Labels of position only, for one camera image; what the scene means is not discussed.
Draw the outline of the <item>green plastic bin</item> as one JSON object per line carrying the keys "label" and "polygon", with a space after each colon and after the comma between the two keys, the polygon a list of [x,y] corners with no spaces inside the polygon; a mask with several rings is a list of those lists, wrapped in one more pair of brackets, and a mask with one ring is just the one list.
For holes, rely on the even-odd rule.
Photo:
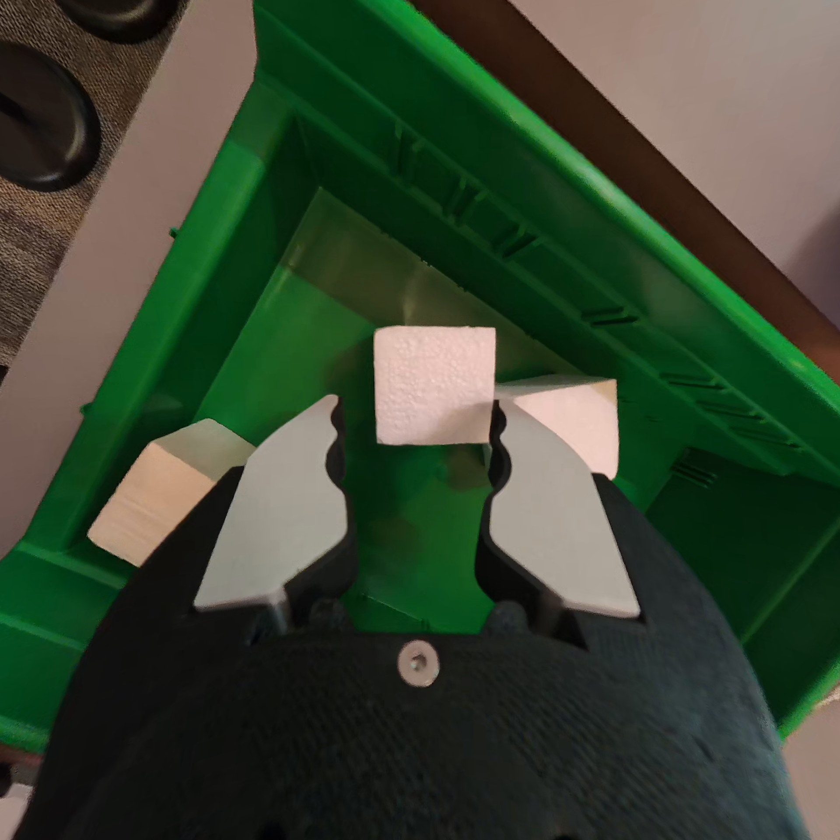
{"label": "green plastic bin", "polygon": [[255,80],[21,540],[2,742],[42,753],[130,566],[88,528],[141,449],[342,397],[358,628],[474,633],[474,449],[379,447],[373,334],[490,324],[502,380],[617,380],[615,483],[742,644],[780,735],[838,680],[838,385],[403,2],[256,2]]}

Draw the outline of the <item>black chair caster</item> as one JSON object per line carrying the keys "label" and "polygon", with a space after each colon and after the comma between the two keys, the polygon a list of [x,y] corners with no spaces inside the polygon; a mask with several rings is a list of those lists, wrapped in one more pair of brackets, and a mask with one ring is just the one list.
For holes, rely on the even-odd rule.
{"label": "black chair caster", "polygon": [[100,39],[139,44],[159,35],[178,11],[178,1],[56,1],[69,20]]}
{"label": "black chair caster", "polygon": [[54,193],[81,182],[102,147],[98,112],[85,88],[45,53],[1,42],[1,176]]}

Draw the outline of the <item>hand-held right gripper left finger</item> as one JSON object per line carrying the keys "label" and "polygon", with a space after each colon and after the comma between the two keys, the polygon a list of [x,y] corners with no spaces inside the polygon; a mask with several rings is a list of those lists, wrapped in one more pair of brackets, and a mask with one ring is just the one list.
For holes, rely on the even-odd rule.
{"label": "hand-held right gripper left finger", "polygon": [[344,441],[342,401],[329,394],[248,457],[194,597],[197,613],[266,608],[288,632],[349,590],[359,559]]}

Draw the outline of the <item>white foam cube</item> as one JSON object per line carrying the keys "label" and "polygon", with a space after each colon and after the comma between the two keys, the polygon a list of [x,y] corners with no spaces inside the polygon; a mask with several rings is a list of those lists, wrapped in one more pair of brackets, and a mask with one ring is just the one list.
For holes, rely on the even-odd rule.
{"label": "white foam cube", "polygon": [[489,443],[497,332],[395,325],[374,333],[375,435],[380,445]]}
{"label": "white foam cube", "polygon": [[620,457],[617,383],[583,374],[545,374],[498,383],[508,399],[562,438],[591,472],[613,480]]}
{"label": "white foam cube", "polygon": [[194,507],[256,447],[211,418],[147,444],[87,532],[139,568]]}

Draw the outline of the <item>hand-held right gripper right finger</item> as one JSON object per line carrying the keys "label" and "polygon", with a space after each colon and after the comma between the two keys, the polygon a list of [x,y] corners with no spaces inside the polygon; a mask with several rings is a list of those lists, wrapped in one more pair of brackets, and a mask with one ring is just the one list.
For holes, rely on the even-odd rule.
{"label": "hand-held right gripper right finger", "polygon": [[582,457],[513,401],[495,401],[476,580],[531,630],[572,636],[578,613],[635,622],[641,606]]}

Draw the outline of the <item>grey desk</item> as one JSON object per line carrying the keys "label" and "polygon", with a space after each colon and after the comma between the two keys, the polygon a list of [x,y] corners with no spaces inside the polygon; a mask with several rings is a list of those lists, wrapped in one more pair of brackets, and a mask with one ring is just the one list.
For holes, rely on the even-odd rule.
{"label": "grey desk", "polygon": [[[256,78],[255,5],[229,2],[245,32],[165,69],[173,115],[141,105],[3,384],[2,559],[81,425],[75,398],[149,295],[161,222],[189,213]],[[377,446],[406,447],[376,440],[374,352],[373,416]],[[303,627],[197,613],[233,467],[141,567],[126,561],[12,837],[809,838],[742,644],[617,476],[592,472],[641,617],[578,613],[574,635],[543,636],[476,580],[490,439],[435,447],[474,449],[456,473],[489,487],[476,632],[357,627],[353,505],[356,579]]]}

